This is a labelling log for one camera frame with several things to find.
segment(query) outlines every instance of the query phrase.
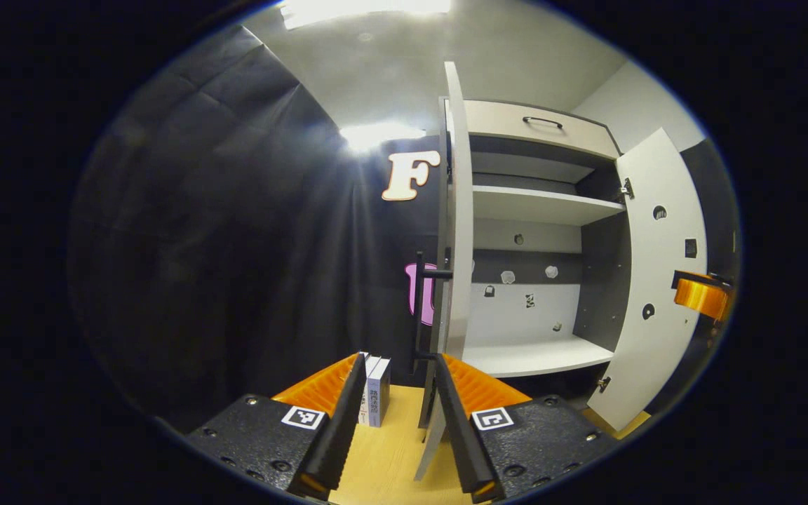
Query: light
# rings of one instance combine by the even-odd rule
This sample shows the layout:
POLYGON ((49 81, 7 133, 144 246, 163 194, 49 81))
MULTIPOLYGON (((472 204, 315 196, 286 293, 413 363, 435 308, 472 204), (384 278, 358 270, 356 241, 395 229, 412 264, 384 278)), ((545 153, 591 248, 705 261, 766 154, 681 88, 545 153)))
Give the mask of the light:
POLYGON ((349 147, 357 152, 368 151, 382 142, 399 140, 400 138, 423 138, 426 131, 411 128, 399 123, 384 122, 371 125, 341 128, 339 133, 345 137, 349 147))
POLYGON ((451 0, 285 0, 279 3, 285 29, 366 13, 446 13, 451 0))

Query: cabinet door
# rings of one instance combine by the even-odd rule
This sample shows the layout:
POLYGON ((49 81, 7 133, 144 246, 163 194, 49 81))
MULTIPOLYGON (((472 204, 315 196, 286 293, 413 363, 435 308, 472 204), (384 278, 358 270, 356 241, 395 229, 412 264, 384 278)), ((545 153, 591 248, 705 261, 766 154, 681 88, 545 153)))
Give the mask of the cabinet door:
POLYGON ((451 175, 448 186, 448 243, 451 245, 451 279, 448 297, 448 322, 443 351, 455 358, 463 356, 469 320, 469 284, 472 279, 472 153, 469 150, 469 131, 466 127, 466 109, 459 85, 457 68, 445 62, 448 80, 447 127, 451 135, 451 175))
POLYGON ((631 230, 628 307, 609 383, 594 391, 588 406, 615 429, 647 407, 679 364, 699 313, 676 304, 675 271, 706 273, 706 233, 694 183, 682 156, 663 131, 655 131, 616 160, 619 179, 631 181, 626 195, 631 230), (686 241, 696 243, 696 253, 686 241))

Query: black door handle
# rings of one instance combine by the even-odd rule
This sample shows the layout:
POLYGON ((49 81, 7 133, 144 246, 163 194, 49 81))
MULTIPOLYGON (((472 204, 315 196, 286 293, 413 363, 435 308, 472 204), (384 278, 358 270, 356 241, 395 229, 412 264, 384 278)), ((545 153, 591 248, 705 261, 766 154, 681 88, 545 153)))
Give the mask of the black door handle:
POLYGON ((563 124, 558 123, 557 121, 552 121, 552 119, 545 119, 545 118, 535 118, 533 116, 523 116, 523 123, 528 123, 529 119, 535 119, 535 121, 554 123, 555 125, 557 125, 557 128, 563 129, 563 124))
POLYGON ((427 271, 426 262, 423 260, 422 250, 417 251, 417 275, 416 287, 414 289, 413 318, 416 328, 413 332, 413 346, 410 348, 410 362, 413 364, 411 375, 417 371, 417 359, 426 359, 426 351, 419 348, 420 332, 423 329, 423 297, 430 297, 431 293, 423 292, 423 279, 425 278, 453 278, 455 273, 449 269, 432 269, 427 271))

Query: table surface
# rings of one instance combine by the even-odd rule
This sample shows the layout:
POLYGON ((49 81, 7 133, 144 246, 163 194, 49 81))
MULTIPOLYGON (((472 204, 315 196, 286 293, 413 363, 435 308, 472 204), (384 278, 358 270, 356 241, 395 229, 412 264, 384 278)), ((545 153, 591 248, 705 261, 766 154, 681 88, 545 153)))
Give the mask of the table surface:
MULTIPOLYGON (((417 428, 423 389, 392 384, 389 396, 389 409, 381 428, 356 426, 339 489, 330 492, 330 502, 339 505, 471 505, 472 499, 459 486, 455 455, 446 437, 423 480, 413 480, 423 455, 426 434, 426 429, 417 428)), ((615 431, 593 410, 585 409, 581 413, 615 438, 625 437, 650 417, 641 412, 628 427, 615 431)))

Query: door handle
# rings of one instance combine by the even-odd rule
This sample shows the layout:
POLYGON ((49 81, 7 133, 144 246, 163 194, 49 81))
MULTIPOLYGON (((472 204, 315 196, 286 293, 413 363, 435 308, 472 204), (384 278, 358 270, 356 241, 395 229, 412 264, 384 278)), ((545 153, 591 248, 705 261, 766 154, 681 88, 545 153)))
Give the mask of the door handle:
POLYGON ((557 125, 557 128, 563 129, 563 123, 552 121, 552 119, 536 118, 534 116, 523 116, 523 123, 528 123, 530 119, 534 119, 535 121, 544 121, 546 123, 554 123, 555 125, 557 125))

